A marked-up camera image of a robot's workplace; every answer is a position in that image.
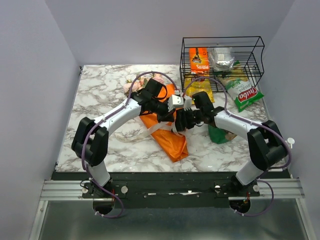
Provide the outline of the pink fake flower bunch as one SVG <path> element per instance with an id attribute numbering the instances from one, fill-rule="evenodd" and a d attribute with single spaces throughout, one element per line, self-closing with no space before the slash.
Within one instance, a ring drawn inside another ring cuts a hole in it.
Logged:
<path id="1" fill-rule="evenodd" d="M 161 84 L 165 83 L 163 76 L 158 73 L 152 73 L 150 76 L 144 77 L 142 83 L 147 84 L 150 79 L 153 79 Z"/>

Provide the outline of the green brown snack bag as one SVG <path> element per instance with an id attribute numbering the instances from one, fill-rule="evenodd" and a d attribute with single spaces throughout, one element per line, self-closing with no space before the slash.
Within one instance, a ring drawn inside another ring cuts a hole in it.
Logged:
<path id="1" fill-rule="evenodd" d="M 208 125 L 210 140 L 215 144 L 224 144 L 232 141 L 237 135 L 224 129 Z"/>

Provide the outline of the cream printed ribbon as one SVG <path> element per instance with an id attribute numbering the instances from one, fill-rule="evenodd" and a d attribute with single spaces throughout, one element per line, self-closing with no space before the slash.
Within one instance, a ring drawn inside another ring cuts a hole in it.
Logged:
<path id="1" fill-rule="evenodd" d="M 115 138 L 123 143 L 130 143 L 133 142 L 135 140 L 141 140 L 144 139 L 148 136 L 151 136 L 153 133 L 155 133 L 158 130 L 165 130 L 165 131 L 169 131 L 170 133 L 174 133 L 175 135 L 177 135 L 178 137 L 182 137 L 184 136 L 183 133 L 179 133 L 177 131 L 177 128 L 175 126 L 175 123 L 173 122 L 171 125 L 169 125 L 169 122 L 160 122 L 157 123 L 151 127 L 149 127 L 146 131 L 136 135 L 136 136 L 132 136 L 132 137 L 127 137 L 127 136 L 121 136 L 117 133 L 114 133 L 113 135 L 115 136 Z"/>

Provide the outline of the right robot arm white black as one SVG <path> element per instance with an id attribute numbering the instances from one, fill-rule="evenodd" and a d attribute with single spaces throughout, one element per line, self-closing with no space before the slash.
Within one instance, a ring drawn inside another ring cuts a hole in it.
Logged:
<path id="1" fill-rule="evenodd" d="M 214 107 L 204 91 L 192 97 L 172 95 L 168 100 L 168 110 L 176 113 L 173 126 L 176 132 L 204 123 L 247 140 L 250 160 L 230 183 L 230 191 L 236 196 L 247 192 L 248 185 L 289 155 L 289 147 L 273 121 L 252 121 L 228 112 L 226 107 Z"/>

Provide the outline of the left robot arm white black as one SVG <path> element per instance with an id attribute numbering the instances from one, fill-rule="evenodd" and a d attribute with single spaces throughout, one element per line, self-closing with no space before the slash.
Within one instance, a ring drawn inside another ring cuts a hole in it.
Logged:
<path id="1" fill-rule="evenodd" d="M 82 168 L 95 182 L 93 191 L 101 198 L 107 197 L 111 191 L 111 176 L 104 163 L 110 135 L 144 113 L 155 113 L 159 120 L 174 120 L 174 110 L 168 106 L 169 99 L 166 95 L 159 96 L 162 89 L 168 91 L 164 84 L 151 78 L 145 87 L 137 91 L 133 91 L 133 87 L 132 83 L 127 99 L 108 113 L 96 119 L 81 119 L 71 144 L 71 149 L 81 159 Z"/>

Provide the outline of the orange wrapping paper sheet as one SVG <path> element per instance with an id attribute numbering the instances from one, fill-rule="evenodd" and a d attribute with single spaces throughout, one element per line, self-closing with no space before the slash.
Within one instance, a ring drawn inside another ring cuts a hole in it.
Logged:
<path id="1" fill-rule="evenodd" d="M 158 124 L 155 113 L 143 115 L 139 118 L 147 129 Z M 174 133 L 161 129 L 154 132 L 151 136 L 173 163 L 189 156 L 185 136 L 179 137 Z"/>

